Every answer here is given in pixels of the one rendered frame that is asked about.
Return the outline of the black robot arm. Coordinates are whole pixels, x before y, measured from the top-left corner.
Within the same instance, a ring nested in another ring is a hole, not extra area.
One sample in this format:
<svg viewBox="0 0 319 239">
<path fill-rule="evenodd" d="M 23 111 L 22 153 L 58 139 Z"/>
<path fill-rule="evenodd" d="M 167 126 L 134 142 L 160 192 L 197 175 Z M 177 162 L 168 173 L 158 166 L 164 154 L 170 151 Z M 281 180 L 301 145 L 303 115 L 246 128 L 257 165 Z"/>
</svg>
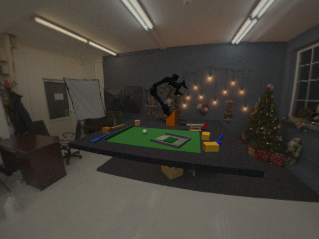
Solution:
<svg viewBox="0 0 319 239">
<path fill-rule="evenodd" d="M 162 108 L 162 110 L 163 110 L 163 113 L 164 113 L 164 114 L 167 114 L 168 116 L 170 116 L 172 113 L 169 111 L 169 110 L 170 110 L 170 109 L 169 109 L 169 106 L 168 106 L 167 104 L 165 104 L 165 103 L 161 100 L 161 98 L 158 96 L 157 91 L 156 91 L 156 90 L 157 90 L 157 86 L 159 86 L 159 85 L 161 85 L 161 84 L 163 84 L 163 83 L 167 83 L 167 82 L 169 82 L 169 83 L 168 83 L 168 86 L 169 86 L 169 85 L 174 86 L 174 84 L 176 83 L 175 81 L 176 81 L 178 78 L 179 78 L 179 76 L 178 76 L 177 74 L 173 74 L 172 77 L 165 77 L 165 78 L 163 78 L 163 80 L 161 80 L 161 81 L 159 81 L 159 82 L 153 84 L 153 86 L 152 86 L 152 88 L 151 88 L 151 90 L 150 90 L 150 94 L 151 94 L 152 96 L 154 96 L 154 97 L 157 99 L 157 101 L 160 103 L 161 108 Z"/>
</svg>

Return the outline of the yellow rectangular block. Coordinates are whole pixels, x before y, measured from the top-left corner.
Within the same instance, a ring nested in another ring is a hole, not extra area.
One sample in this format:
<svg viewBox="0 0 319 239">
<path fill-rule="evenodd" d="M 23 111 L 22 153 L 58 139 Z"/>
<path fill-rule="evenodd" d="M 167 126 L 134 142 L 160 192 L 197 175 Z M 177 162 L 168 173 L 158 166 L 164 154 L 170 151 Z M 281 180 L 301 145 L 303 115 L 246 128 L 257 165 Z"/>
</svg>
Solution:
<svg viewBox="0 0 319 239">
<path fill-rule="evenodd" d="M 219 146 L 217 142 L 203 142 L 202 148 L 205 152 L 218 152 Z"/>
<path fill-rule="evenodd" d="M 202 132 L 201 140 L 208 140 L 210 138 L 210 132 Z"/>
</svg>

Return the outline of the green rectangular mat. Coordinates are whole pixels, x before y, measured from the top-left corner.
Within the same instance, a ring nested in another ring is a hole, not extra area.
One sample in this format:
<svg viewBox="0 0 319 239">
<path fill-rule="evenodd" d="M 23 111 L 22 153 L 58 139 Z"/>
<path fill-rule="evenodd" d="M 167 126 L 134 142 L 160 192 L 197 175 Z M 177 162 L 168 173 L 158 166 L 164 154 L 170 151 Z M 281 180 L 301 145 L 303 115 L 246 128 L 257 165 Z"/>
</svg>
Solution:
<svg viewBox="0 0 319 239">
<path fill-rule="evenodd" d="M 143 130 L 147 130 L 143 134 Z M 191 137 L 191 140 L 185 143 L 181 148 L 173 148 L 166 145 L 151 142 L 150 139 L 156 139 L 165 135 L 165 132 Z M 163 150 L 176 150 L 191 153 L 201 153 L 200 151 L 200 135 L 197 131 L 185 130 L 172 130 L 172 129 L 159 129 L 159 128 L 146 128 L 146 127 L 133 127 L 117 136 L 110 138 L 105 142 L 136 145 L 147 148 L 163 149 Z"/>
</svg>

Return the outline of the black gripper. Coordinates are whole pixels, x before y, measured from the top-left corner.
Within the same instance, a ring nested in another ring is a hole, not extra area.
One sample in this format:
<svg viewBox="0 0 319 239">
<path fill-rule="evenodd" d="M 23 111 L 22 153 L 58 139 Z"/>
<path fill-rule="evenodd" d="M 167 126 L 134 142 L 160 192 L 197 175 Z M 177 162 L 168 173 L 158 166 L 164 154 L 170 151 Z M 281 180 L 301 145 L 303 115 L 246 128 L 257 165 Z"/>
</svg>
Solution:
<svg viewBox="0 0 319 239">
<path fill-rule="evenodd" d="M 174 86 L 173 86 L 174 88 L 177 89 L 176 92 L 174 93 L 175 95 L 176 95 L 176 94 L 178 94 L 178 95 L 183 95 L 182 93 L 179 92 L 180 87 L 181 87 L 182 85 L 183 85 L 183 87 L 185 87 L 186 89 L 188 89 L 187 86 L 185 85 L 185 80 L 183 80 L 180 85 L 176 82 L 176 83 L 174 84 Z"/>
</svg>

